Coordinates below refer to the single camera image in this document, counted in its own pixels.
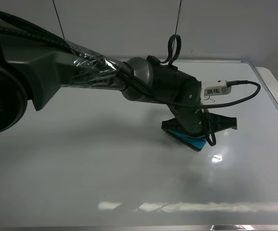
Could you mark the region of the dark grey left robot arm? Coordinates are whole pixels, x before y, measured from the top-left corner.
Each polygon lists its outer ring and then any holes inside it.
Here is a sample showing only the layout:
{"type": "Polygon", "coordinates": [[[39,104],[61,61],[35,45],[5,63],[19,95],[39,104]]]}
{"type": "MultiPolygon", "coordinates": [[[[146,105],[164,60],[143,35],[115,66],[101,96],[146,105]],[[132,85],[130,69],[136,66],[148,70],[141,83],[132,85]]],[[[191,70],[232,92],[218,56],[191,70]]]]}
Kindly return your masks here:
{"type": "Polygon", "coordinates": [[[176,138],[208,139],[236,129],[237,120],[209,112],[208,93],[226,92],[234,82],[205,89],[174,65],[181,38],[168,41],[168,57],[134,57],[121,62],[71,44],[17,16],[0,11],[0,132],[23,116],[27,102],[41,110],[62,87],[117,90],[130,101],[166,104],[173,119],[162,130],[176,138]]]}

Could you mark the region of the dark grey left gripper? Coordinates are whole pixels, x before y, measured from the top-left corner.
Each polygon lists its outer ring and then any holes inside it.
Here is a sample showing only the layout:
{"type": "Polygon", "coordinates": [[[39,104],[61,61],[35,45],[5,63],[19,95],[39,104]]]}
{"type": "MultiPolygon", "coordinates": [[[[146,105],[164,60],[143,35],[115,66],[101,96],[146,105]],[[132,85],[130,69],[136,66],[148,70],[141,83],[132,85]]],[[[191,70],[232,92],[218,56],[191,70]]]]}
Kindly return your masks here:
{"type": "Polygon", "coordinates": [[[237,118],[208,113],[205,121],[201,109],[168,106],[174,118],[163,121],[161,129],[173,136],[186,135],[191,138],[207,138],[210,132],[220,132],[226,129],[237,129],[237,118]]]}

